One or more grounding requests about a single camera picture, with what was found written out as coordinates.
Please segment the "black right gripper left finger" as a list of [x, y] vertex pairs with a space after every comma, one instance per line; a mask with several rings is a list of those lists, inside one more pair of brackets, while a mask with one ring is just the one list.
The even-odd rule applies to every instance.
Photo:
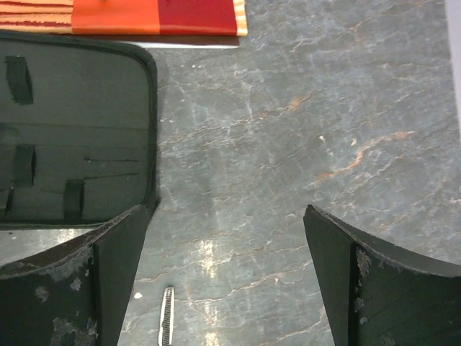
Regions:
[[1, 266], [2, 345], [116, 345], [149, 224], [142, 205]]

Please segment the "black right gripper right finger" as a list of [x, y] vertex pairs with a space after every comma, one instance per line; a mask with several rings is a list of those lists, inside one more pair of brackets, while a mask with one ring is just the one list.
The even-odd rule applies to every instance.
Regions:
[[335, 345], [459, 345], [460, 266], [309, 205], [308, 247]]

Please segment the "silver thinning scissors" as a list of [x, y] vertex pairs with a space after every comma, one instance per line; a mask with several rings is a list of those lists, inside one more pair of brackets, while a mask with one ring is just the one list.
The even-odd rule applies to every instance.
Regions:
[[158, 333], [159, 346], [172, 346], [174, 330], [174, 287], [169, 286], [164, 291], [161, 305], [160, 325]]

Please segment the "black zip tool case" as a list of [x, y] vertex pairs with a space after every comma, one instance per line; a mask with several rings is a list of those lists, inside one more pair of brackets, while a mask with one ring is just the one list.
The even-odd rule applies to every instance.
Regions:
[[143, 48], [1, 32], [1, 226], [104, 223], [158, 204], [157, 68]]

